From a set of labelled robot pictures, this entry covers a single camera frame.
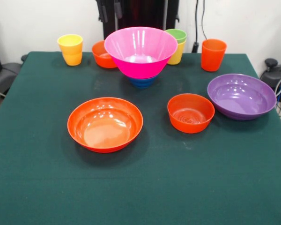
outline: green cup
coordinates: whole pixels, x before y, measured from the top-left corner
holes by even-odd
[[[167,33],[171,34],[172,36],[174,36],[174,38],[176,38],[178,44],[185,42],[185,40],[187,38],[187,34],[183,30],[168,29],[165,32],[167,32]]]

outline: blue bowl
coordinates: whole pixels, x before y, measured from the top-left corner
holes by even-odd
[[[144,89],[151,86],[156,78],[157,76],[153,76],[147,79],[135,79],[135,78],[128,77],[132,85],[140,89]]]

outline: small orange bowl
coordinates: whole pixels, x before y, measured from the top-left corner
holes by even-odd
[[[214,106],[201,95],[186,93],[170,99],[168,112],[174,128],[194,134],[208,126],[214,116]]]
[[[96,63],[104,68],[116,68],[117,65],[104,48],[104,41],[99,41],[92,47]]]

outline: yellow cup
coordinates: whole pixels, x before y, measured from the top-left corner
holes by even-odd
[[[66,34],[58,38],[57,43],[64,60],[69,66],[77,66],[82,60],[83,39],[77,34]]]
[[[185,43],[186,43],[186,40],[184,42],[178,44],[178,48],[177,48],[176,52],[172,55],[172,57],[169,59],[168,64],[176,65],[181,61]]]

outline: large orange bowl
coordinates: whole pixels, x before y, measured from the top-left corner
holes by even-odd
[[[78,106],[67,129],[81,146],[95,152],[118,151],[140,133],[143,117],[132,103],[115,97],[100,97]]]

